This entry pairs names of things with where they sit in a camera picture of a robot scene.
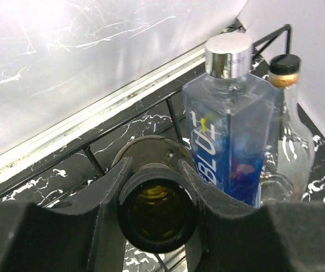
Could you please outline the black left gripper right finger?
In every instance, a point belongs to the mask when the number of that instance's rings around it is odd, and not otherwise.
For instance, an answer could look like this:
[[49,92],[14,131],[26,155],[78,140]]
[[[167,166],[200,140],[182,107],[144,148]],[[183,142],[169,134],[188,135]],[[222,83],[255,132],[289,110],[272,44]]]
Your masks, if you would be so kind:
[[189,271],[325,271],[325,203],[278,202],[255,209],[206,185],[184,160],[197,193],[197,228],[185,245]]

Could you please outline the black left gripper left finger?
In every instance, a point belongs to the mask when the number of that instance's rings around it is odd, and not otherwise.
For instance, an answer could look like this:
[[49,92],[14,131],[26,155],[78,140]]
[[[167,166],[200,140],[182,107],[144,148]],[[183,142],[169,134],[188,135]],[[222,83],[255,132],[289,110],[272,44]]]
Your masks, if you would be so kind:
[[126,239],[117,220],[132,159],[53,208],[0,202],[0,271],[121,271]]

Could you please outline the green white wine bottle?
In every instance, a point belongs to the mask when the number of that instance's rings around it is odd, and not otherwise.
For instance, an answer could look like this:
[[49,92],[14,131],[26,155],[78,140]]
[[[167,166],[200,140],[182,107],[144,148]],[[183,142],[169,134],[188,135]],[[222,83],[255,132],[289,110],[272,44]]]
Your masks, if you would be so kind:
[[148,135],[126,144],[112,166],[124,158],[132,159],[132,175],[117,203],[122,233],[133,246],[150,253],[181,247],[197,225],[197,193],[179,170],[183,162],[195,172],[193,156],[174,139]]

